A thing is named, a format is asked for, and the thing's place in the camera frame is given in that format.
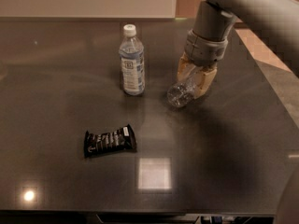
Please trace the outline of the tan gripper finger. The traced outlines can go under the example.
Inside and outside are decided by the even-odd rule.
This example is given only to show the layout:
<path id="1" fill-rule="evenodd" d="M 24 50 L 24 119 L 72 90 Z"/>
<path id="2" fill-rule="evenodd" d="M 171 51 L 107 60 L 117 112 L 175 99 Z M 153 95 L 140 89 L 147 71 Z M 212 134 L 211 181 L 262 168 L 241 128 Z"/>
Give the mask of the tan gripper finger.
<path id="1" fill-rule="evenodd" d="M 177 81 L 186 79 L 193 69 L 193 62 L 189 59 L 186 53 L 183 53 L 178 61 Z"/>
<path id="2" fill-rule="evenodd" d="M 217 75 L 217 65 L 201 66 L 193 73 L 194 98 L 199 98 L 206 94 L 212 81 Z"/>

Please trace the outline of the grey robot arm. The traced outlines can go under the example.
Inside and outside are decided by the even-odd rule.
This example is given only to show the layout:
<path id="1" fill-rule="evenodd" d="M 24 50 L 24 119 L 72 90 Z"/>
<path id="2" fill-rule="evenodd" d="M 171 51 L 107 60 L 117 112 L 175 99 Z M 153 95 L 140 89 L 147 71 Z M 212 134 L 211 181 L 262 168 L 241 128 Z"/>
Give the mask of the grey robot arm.
<path id="1" fill-rule="evenodd" d="M 193 99 L 217 74 L 236 20 L 242 20 L 294 74 L 299 74 L 299 2 L 295 0 L 204 0 L 178 63 L 178 82 Z"/>

